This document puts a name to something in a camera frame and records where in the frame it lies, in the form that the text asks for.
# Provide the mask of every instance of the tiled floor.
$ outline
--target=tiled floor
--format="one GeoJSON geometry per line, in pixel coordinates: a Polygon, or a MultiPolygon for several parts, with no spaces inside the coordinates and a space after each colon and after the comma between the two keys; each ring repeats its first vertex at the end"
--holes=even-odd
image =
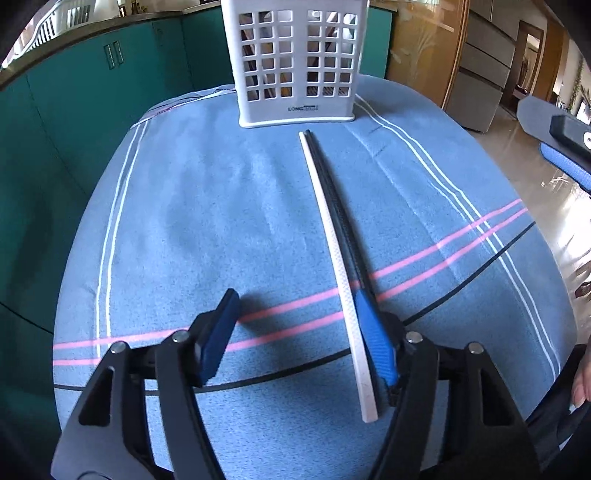
{"type": "Polygon", "coordinates": [[[505,173],[538,223],[571,297],[579,341],[586,342],[591,334],[591,301],[574,298],[574,291],[591,275],[591,198],[543,159],[539,142],[501,108],[487,134],[472,136],[505,173]],[[580,267],[583,272],[576,275],[580,267]]]}

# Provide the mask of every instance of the grey drawer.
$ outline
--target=grey drawer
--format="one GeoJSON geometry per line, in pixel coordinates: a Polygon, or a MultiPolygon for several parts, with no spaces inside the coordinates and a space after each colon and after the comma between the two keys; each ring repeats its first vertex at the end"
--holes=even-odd
{"type": "Polygon", "coordinates": [[[495,0],[492,7],[492,22],[513,40],[519,34],[520,7],[515,0],[495,0]]]}
{"type": "Polygon", "coordinates": [[[470,15],[466,42],[487,52],[507,67],[513,62],[515,45],[505,35],[495,29],[490,22],[470,15]]]}
{"type": "Polygon", "coordinates": [[[477,73],[499,87],[505,88],[511,69],[472,45],[465,44],[460,67],[477,73]]]}
{"type": "Polygon", "coordinates": [[[482,15],[487,20],[491,20],[492,0],[470,0],[470,10],[482,15]]]}
{"type": "Polygon", "coordinates": [[[446,112],[465,128],[487,132],[502,95],[488,83],[458,72],[446,112]]]}

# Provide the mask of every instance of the blue gripper pad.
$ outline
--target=blue gripper pad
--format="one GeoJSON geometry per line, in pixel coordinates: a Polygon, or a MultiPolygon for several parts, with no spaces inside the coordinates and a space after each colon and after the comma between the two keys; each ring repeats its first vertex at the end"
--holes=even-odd
{"type": "Polygon", "coordinates": [[[394,347],[382,327],[378,312],[375,311],[363,290],[358,290],[355,294],[355,309],[357,310],[359,327],[375,369],[378,375],[385,380],[386,385],[393,387],[398,382],[394,347]]]}
{"type": "Polygon", "coordinates": [[[583,167],[545,143],[540,144],[540,153],[552,165],[581,185],[583,190],[591,192],[591,174],[583,167]]]}
{"type": "Polygon", "coordinates": [[[239,316],[240,297],[235,290],[229,289],[216,310],[197,317],[195,354],[201,366],[198,377],[202,385],[217,374],[239,316]]]}

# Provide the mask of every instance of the doorway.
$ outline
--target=doorway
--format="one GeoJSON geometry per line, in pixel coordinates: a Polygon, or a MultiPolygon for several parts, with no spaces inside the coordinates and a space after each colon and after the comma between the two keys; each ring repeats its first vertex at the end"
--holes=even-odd
{"type": "Polygon", "coordinates": [[[517,104],[533,89],[543,44],[544,30],[521,20],[511,71],[501,98],[501,105],[512,114],[517,113],[517,104]]]}

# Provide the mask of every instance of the chopstick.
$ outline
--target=chopstick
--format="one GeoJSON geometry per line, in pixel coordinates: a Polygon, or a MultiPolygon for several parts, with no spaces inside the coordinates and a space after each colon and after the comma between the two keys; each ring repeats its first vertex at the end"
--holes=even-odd
{"type": "Polygon", "coordinates": [[[333,264],[335,278],[339,289],[340,303],[343,309],[343,316],[345,317],[347,337],[349,338],[349,345],[351,348],[351,358],[353,360],[353,370],[355,372],[355,380],[357,383],[359,404],[361,405],[361,418],[365,423],[371,423],[378,419],[378,409],[371,381],[369,363],[365,352],[365,345],[363,344],[357,311],[355,310],[355,303],[353,302],[353,294],[351,293],[351,287],[349,285],[349,277],[347,276],[347,270],[345,268],[345,263],[343,262],[339,240],[336,236],[335,225],[330,217],[329,206],[326,202],[326,197],[316,169],[317,162],[314,159],[310,144],[308,143],[307,135],[304,132],[300,132],[299,136],[304,156],[306,158],[306,164],[308,165],[308,171],[310,172],[310,179],[312,180],[316,202],[318,203],[318,208],[320,210],[324,234],[326,235],[326,241],[329,246],[330,259],[333,264]]]}

